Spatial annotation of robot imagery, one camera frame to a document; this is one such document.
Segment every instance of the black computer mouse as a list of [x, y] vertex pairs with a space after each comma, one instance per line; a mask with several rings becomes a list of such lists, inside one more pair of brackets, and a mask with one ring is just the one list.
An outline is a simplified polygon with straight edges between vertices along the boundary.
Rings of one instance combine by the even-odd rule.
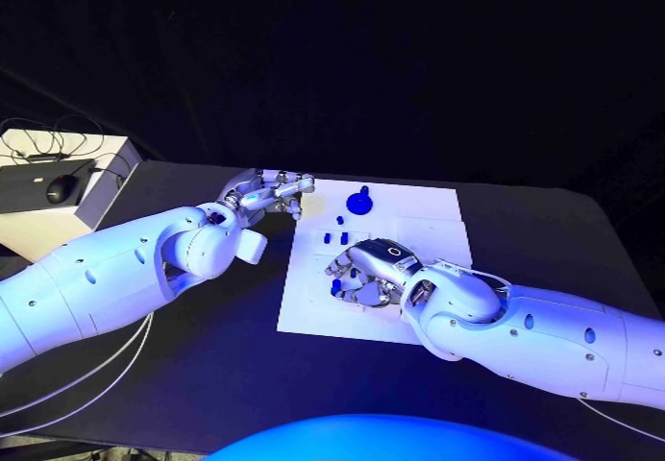
[[46, 199], [56, 205], [60, 204], [72, 194], [79, 179], [72, 175], [60, 175], [46, 187]]

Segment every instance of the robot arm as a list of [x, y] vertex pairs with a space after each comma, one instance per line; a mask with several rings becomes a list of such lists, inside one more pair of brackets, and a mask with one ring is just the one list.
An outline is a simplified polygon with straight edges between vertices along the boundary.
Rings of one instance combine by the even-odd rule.
[[268, 171], [265, 181], [262, 170], [246, 170], [217, 202], [79, 237], [0, 281], [0, 373], [56, 346], [131, 324], [217, 277], [235, 257], [259, 262], [265, 238], [245, 228], [265, 207], [297, 219], [295, 194], [314, 187], [310, 175], [278, 174]]
[[[376, 248], [383, 252], [369, 251]], [[663, 322], [574, 295], [510, 285], [445, 261], [424, 266], [389, 240], [360, 242], [327, 273], [337, 276], [352, 267], [379, 286], [389, 283], [363, 301], [380, 306], [380, 296], [399, 299], [402, 319], [438, 358], [466, 357], [499, 376], [566, 397], [665, 409]], [[502, 287], [491, 288], [476, 274]], [[334, 295], [360, 301], [347, 292]]]

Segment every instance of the black table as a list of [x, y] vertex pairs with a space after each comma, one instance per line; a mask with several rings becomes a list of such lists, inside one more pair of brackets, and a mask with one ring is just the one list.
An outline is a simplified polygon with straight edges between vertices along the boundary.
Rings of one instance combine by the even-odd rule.
[[[236, 171], [139, 164], [101, 227], [213, 200]], [[588, 197], [561, 189], [318, 178], [455, 188], [476, 269], [657, 318], [610, 222]], [[258, 223], [253, 229], [268, 238], [259, 266], [235, 261], [217, 279], [157, 311], [145, 349], [116, 387], [80, 414], [34, 433], [210, 452], [291, 421], [383, 413], [474, 425], [582, 459], [665, 455], [663, 444], [605, 421], [575, 400], [493, 375], [470, 360], [445, 362], [409, 345], [277, 332], [294, 227], [282, 215]], [[0, 409], [79, 376], [135, 327], [66, 345], [10, 370], [0, 379]], [[75, 408], [105, 387], [129, 356], [75, 392], [0, 420], [0, 430], [34, 425]], [[665, 435], [665, 412], [592, 404]]]

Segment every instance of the white paper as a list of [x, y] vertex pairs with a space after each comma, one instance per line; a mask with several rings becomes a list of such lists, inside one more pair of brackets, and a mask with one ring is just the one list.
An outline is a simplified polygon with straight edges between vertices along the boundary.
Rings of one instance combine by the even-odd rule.
[[[369, 188], [372, 209], [365, 216], [346, 209], [350, 194]], [[399, 306], [382, 308], [344, 303], [330, 294], [333, 277], [324, 269], [344, 248], [367, 238], [389, 238], [415, 252], [425, 263], [440, 257], [471, 267], [471, 251], [454, 189], [372, 182], [315, 181], [315, 192], [302, 194], [291, 260], [277, 330], [343, 338], [419, 344], [399, 320]], [[343, 225], [336, 223], [341, 216]], [[340, 233], [349, 232], [341, 245]], [[324, 235], [331, 235], [330, 244]], [[359, 286], [349, 275], [341, 288]]]

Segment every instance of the black curtain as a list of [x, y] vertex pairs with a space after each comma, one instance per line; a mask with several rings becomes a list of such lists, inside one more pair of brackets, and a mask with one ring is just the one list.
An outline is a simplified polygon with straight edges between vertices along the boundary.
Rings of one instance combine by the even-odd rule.
[[183, 163], [566, 187], [600, 202], [662, 296], [662, 13], [2, 2], [0, 114], [80, 113]]

